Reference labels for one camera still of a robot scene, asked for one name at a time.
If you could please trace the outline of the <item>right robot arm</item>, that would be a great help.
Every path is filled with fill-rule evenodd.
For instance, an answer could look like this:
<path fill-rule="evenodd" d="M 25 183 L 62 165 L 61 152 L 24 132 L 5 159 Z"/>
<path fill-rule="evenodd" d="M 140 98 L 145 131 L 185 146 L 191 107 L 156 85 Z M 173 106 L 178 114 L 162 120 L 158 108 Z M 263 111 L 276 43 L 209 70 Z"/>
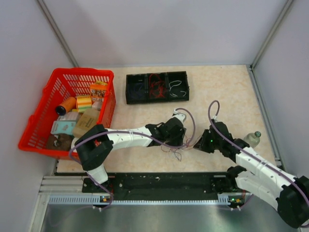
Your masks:
<path fill-rule="evenodd" d="M 206 153 L 218 150 L 236 166 L 230 167 L 225 185 L 238 189 L 272 206 L 292 228 L 309 226 L 309 179 L 296 177 L 273 165 L 242 139 L 234 139 L 223 122 L 211 121 L 194 148 Z"/>

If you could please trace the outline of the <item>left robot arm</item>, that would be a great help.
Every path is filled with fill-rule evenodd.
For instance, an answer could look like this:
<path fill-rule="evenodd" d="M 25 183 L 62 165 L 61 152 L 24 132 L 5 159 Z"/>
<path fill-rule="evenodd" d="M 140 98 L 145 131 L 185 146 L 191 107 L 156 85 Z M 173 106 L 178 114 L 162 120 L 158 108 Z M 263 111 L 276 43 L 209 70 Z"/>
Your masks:
<path fill-rule="evenodd" d="M 103 162 L 112 151 L 136 146 L 180 147 L 186 131 L 185 120 L 184 114 L 174 113 L 165 123 L 147 124 L 136 129 L 113 130 L 102 124 L 95 125 L 75 142 L 73 150 L 77 152 L 83 170 L 93 179 L 94 188 L 103 192 L 110 184 Z"/>

